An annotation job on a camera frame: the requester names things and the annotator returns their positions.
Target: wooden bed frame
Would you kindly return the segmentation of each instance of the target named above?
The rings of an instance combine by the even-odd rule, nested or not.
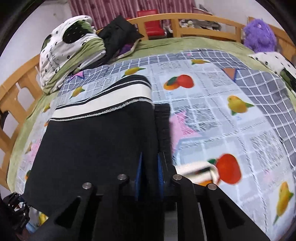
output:
[[[139,32],[144,36],[142,40],[148,40],[148,36],[145,30],[145,22],[154,21],[154,20],[171,20],[171,28],[173,30],[174,37],[181,37],[182,35],[197,35],[210,37],[219,40],[225,41],[236,41],[241,42],[242,29],[244,28],[243,24],[204,14],[196,13],[164,13],[149,15],[139,18],[129,19],[128,21],[132,24],[137,24]],[[199,19],[199,20],[208,20],[215,21],[218,23],[223,23],[235,28],[235,33],[221,32],[215,30],[201,29],[201,28],[182,28],[179,25],[179,19]],[[280,30],[272,26],[272,29],[280,40],[280,44],[283,48],[283,55],[287,54],[285,57],[291,60],[292,55],[296,52],[295,45],[290,40],[285,31]],[[24,65],[22,65],[18,70],[16,70],[1,86],[0,86],[0,110],[2,112],[9,111],[13,117],[18,122],[18,126],[15,129],[12,137],[10,138],[5,134],[5,132],[0,128],[0,149],[5,153],[2,165],[0,166],[0,185],[9,189],[6,178],[9,166],[9,160],[12,153],[12,149],[16,138],[19,134],[19,131],[26,120],[27,116],[33,110],[36,101],[41,97],[42,90],[37,83],[36,75],[39,70],[39,55],[35,56]],[[35,101],[31,104],[29,109],[26,111],[18,101],[18,93],[20,88],[28,88]]]

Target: folded black clothing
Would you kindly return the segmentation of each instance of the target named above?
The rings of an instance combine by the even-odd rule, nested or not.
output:
[[[158,140],[149,94],[149,81],[131,75],[96,96],[58,107],[26,182],[28,205],[51,215],[85,182],[104,187],[121,173],[135,180],[141,155],[147,192],[156,197]]]
[[[98,33],[98,36],[104,41],[106,54],[103,58],[84,69],[93,69],[108,63],[125,44],[134,43],[136,40],[144,37],[133,24],[129,23],[121,15],[117,16],[111,23],[104,27]]]

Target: plush toy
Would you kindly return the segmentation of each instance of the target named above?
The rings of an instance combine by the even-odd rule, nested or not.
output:
[[[271,28],[261,19],[254,19],[244,27],[244,46],[257,52],[272,52],[276,48],[276,37]]]

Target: pink curtain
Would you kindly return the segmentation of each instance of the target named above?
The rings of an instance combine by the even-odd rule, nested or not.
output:
[[[101,29],[118,15],[136,18],[137,11],[157,9],[158,13],[192,12],[194,0],[68,0],[72,15],[89,15]]]

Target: green bedsheet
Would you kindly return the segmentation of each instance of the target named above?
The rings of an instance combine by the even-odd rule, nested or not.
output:
[[[116,61],[116,63],[129,59],[142,58],[150,55],[178,53],[184,50],[192,50],[197,48],[222,50],[236,56],[244,64],[252,69],[270,72],[270,70],[262,65],[259,61],[248,57],[249,54],[252,54],[254,52],[246,48],[242,44],[236,42],[212,40],[201,37],[170,38],[142,41],[138,43],[135,51],[131,55]],[[289,89],[287,89],[287,91],[292,104],[296,109],[296,98]],[[12,151],[9,170],[7,174],[7,184],[12,192],[14,191],[16,173],[22,158],[23,150],[29,134],[33,128],[33,125],[36,121],[36,118],[39,115],[40,111],[42,111],[44,107],[56,96],[57,92],[49,96],[42,96],[32,114],[25,121],[22,130],[19,133],[19,136],[15,142],[15,146]]]

